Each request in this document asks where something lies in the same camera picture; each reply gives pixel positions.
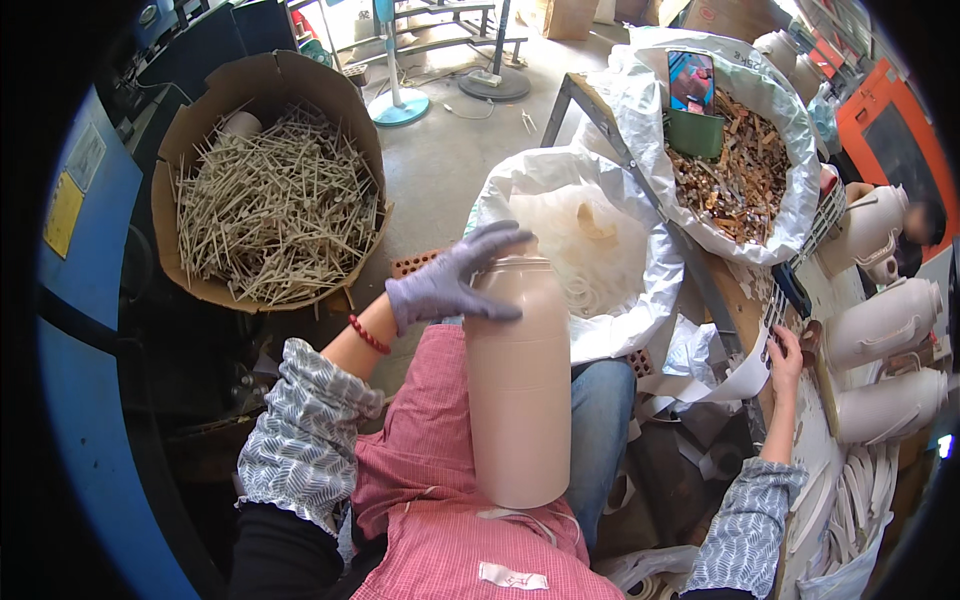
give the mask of bare hand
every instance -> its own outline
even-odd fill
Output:
[[[776,402],[795,402],[797,399],[797,384],[800,382],[800,371],[804,368],[804,359],[800,355],[800,340],[782,325],[774,325],[774,332],[780,337],[786,348],[786,356],[780,351],[780,346],[771,337],[767,339],[767,353],[773,367],[770,370],[770,379],[774,385]]]

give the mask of person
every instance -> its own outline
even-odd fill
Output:
[[[320,352],[286,341],[281,378],[237,462],[245,493],[236,505],[231,598],[623,597],[589,570],[588,549],[626,443],[636,382],[624,361],[571,374],[563,497],[511,511],[476,489],[464,333],[451,319],[521,317],[469,280],[530,237],[516,222],[480,228],[415,273],[388,280],[355,326]],[[424,330],[383,429],[357,436],[357,424],[383,403],[364,381],[395,336],[425,321],[436,324]],[[727,492],[685,597],[761,598],[772,586],[784,515],[805,479],[789,466],[800,346],[786,329],[778,334],[786,354],[769,344],[777,408],[768,439]],[[331,512],[348,498],[351,532],[338,532]],[[359,552],[341,577],[338,543],[351,542]]]
[[[845,186],[847,204],[853,204],[870,192],[875,185],[852,181]],[[947,230],[947,212],[937,200],[911,200],[903,215],[903,230],[897,238],[894,258],[897,259],[897,274],[901,277],[916,276],[924,262],[924,246],[936,246],[944,240]]]

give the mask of label tag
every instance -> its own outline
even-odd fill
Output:
[[[550,589],[546,576],[538,573],[519,573],[502,564],[480,563],[480,579],[501,588]]]

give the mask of blue machine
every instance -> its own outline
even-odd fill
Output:
[[[37,278],[89,323],[114,335],[124,246],[142,178],[91,88],[66,137],[51,186],[51,197],[65,186],[79,189],[83,201],[75,213],[51,206],[48,219],[55,212],[67,214],[70,218],[61,219],[60,228],[71,235],[66,252],[54,250],[62,251],[62,242],[41,239]],[[105,554],[139,597],[199,598],[140,483],[120,403],[116,357],[41,318],[36,326],[57,450]]]

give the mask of smartphone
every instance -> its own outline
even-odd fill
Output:
[[[670,107],[713,114],[713,59],[706,54],[668,50]]]

